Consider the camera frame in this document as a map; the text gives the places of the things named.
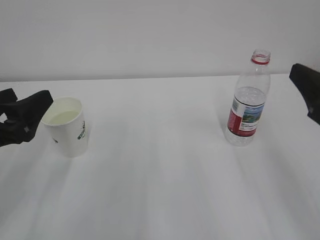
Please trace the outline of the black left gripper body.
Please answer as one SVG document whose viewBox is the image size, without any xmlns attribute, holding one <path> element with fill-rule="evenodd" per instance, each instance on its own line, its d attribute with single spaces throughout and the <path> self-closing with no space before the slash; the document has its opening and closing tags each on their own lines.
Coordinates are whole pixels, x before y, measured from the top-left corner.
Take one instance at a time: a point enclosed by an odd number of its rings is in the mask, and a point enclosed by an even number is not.
<svg viewBox="0 0 320 240">
<path fill-rule="evenodd" d="M 16 105 L 1 104 L 0 114 L 6 120 L 0 123 L 0 146 L 19 145 L 30 142 L 36 135 L 35 114 Z"/>
</svg>

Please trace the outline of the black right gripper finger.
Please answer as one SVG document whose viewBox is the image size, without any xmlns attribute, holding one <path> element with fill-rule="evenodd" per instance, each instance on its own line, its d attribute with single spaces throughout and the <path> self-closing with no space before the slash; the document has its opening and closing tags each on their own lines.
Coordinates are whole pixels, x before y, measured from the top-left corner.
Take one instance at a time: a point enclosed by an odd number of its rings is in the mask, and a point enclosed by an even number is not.
<svg viewBox="0 0 320 240">
<path fill-rule="evenodd" d="M 320 124 L 320 73 L 307 66 L 296 63 L 291 67 L 289 78 L 302 95 L 307 116 Z"/>
</svg>

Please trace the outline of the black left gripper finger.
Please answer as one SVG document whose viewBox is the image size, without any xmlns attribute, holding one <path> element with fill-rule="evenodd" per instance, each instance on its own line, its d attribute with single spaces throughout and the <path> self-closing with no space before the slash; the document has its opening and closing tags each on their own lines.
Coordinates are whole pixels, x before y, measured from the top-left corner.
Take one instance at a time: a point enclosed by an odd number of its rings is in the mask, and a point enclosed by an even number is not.
<svg viewBox="0 0 320 240">
<path fill-rule="evenodd" d="M 38 127 L 40 120 L 52 105 L 48 90 L 41 90 L 24 99 L 6 104 L 6 123 L 18 125 L 24 130 Z"/>
<path fill-rule="evenodd" d="M 14 103 L 17 100 L 18 98 L 12 88 L 0 91 L 0 104 Z"/>
</svg>

